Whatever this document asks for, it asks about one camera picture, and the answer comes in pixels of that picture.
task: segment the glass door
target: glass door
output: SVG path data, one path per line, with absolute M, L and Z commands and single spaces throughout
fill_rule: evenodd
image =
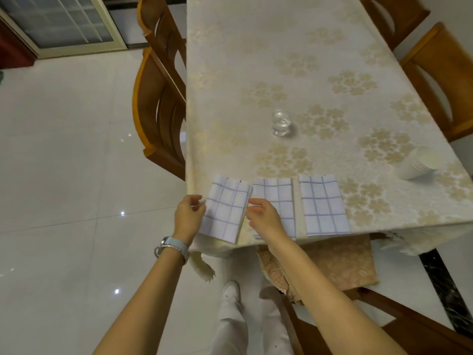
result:
M 39 58 L 126 49 L 102 0 L 0 0 L 0 18 Z

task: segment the hand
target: hand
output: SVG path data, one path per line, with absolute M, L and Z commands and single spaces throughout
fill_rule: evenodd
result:
M 195 235 L 201 226 L 205 213 L 205 204 L 199 204 L 201 195 L 186 195 L 177 205 L 174 213 L 173 238 L 179 239 L 188 247 L 191 246 Z
M 288 238 L 281 224 L 278 211 L 266 199 L 250 198 L 248 202 L 260 207 L 249 206 L 246 209 L 246 217 L 250 220 L 250 226 L 255 228 L 261 238 L 272 243 L 281 238 Z

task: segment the light blue watch strap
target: light blue watch strap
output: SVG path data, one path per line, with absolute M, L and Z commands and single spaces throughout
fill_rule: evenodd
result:
M 162 246 L 165 247 L 166 245 L 177 248 L 179 251 L 181 251 L 185 263 L 187 262 L 187 259 L 189 259 L 189 248 L 186 244 L 182 243 L 179 239 L 169 237 Z

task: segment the stack of paper cups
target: stack of paper cups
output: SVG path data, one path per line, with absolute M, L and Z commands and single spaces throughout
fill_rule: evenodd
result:
M 400 179 L 412 179 L 439 169 L 443 164 L 442 156 L 434 148 L 421 146 L 394 167 L 394 174 Z

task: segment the pants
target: pants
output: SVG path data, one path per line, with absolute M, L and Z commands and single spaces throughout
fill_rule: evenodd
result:
M 265 355 L 293 355 L 287 331 L 272 300 L 263 306 L 263 349 Z M 219 311 L 217 332 L 209 355 L 246 355 L 248 326 L 236 302 L 225 302 Z

